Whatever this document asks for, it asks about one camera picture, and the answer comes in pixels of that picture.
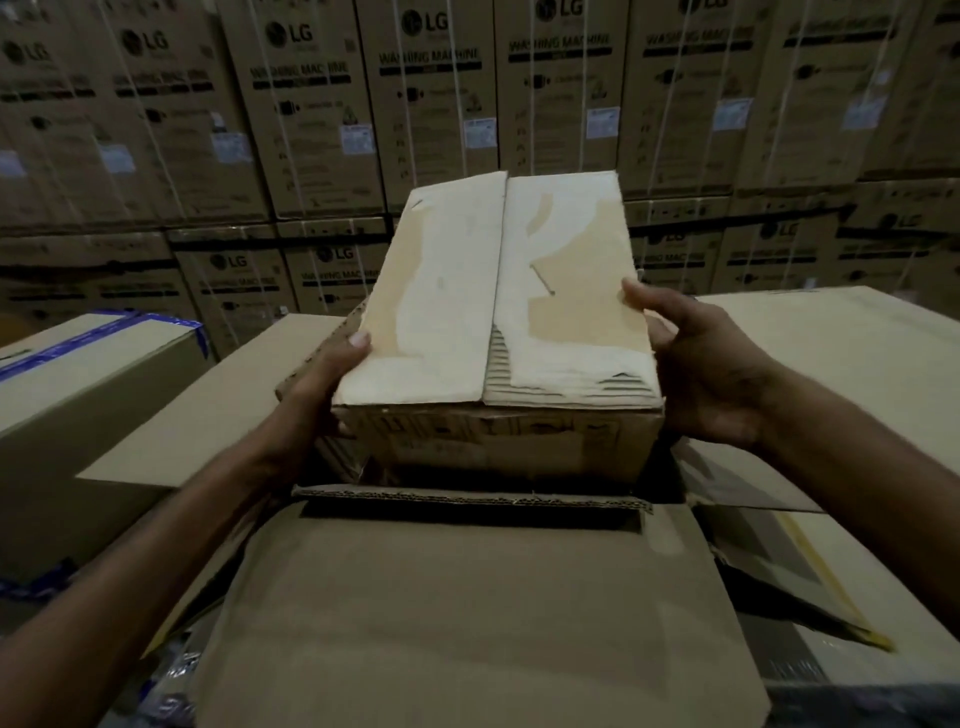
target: lg logo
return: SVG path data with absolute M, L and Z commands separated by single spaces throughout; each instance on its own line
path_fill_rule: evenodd
M 433 15 L 425 12 L 420 15 L 419 12 L 410 10 L 400 18 L 400 27 L 408 36 L 418 36 L 424 28 L 427 31 L 445 31 L 449 26 L 445 12 L 437 12 Z
M 142 56 L 144 50 L 170 50 L 170 43 L 167 42 L 167 36 L 163 34 L 163 31 L 153 31 L 151 34 L 130 30 L 123 31 L 120 34 L 120 42 L 131 56 Z
M 275 48 L 282 48 L 289 39 L 291 43 L 304 43 L 313 40 L 313 30 L 309 23 L 300 25 L 281 25 L 280 23 L 267 23 L 266 28 L 267 42 Z
M 557 0 L 537 0 L 537 5 L 534 7 L 537 19 L 544 23 L 553 20 L 557 16 L 557 10 L 560 11 L 560 17 L 583 15 L 584 0 L 560 0 L 559 7 Z
M 680 0 L 680 12 L 686 15 L 689 12 L 704 10 L 718 10 L 726 8 L 730 0 Z

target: hand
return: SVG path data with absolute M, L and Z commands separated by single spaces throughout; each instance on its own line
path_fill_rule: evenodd
M 239 444 L 276 471 L 276 485 L 292 482 L 318 437 L 337 434 L 330 398 L 341 377 L 367 358 L 370 335 L 358 331 L 315 357 L 274 412 Z
M 667 288 L 624 279 L 624 299 L 647 315 L 666 397 L 665 427 L 699 440 L 751 449 L 763 411 L 789 370 L 757 346 L 725 310 Z

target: finger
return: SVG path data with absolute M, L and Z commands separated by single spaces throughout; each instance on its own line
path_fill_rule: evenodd
M 630 307 L 657 311 L 681 331 L 696 333 L 707 325 L 701 305 L 680 291 L 646 285 L 629 278 L 622 280 L 621 285 L 624 300 Z
M 654 352 L 662 352 L 673 343 L 673 338 L 677 334 L 666 327 L 663 319 L 649 314 L 647 314 L 646 318 L 647 334 L 650 336 L 650 346 L 654 348 Z

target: forearm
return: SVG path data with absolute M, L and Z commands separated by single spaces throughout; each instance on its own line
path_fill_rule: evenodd
M 756 454 L 872 551 L 955 636 L 960 477 L 852 402 L 785 373 Z
M 214 458 L 124 544 L 2 642 L 0 725 L 97 723 L 180 596 L 278 478 L 278 428 L 282 421 L 268 418 Z

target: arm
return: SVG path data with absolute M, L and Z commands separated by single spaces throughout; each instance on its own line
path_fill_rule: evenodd
M 370 349 L 369 336 L 351 341 L 319 358 L 257 429 L 0 643 L 0 725 L 96 725 L 217 546 L 271 489 L 297 477 L 329 395 Z
M 650 309 L 666 427 L 747 449 L 872 551 L 960 638 L 960 476 L 852 402 L 779 364 L 718 306 L 625 279 Z

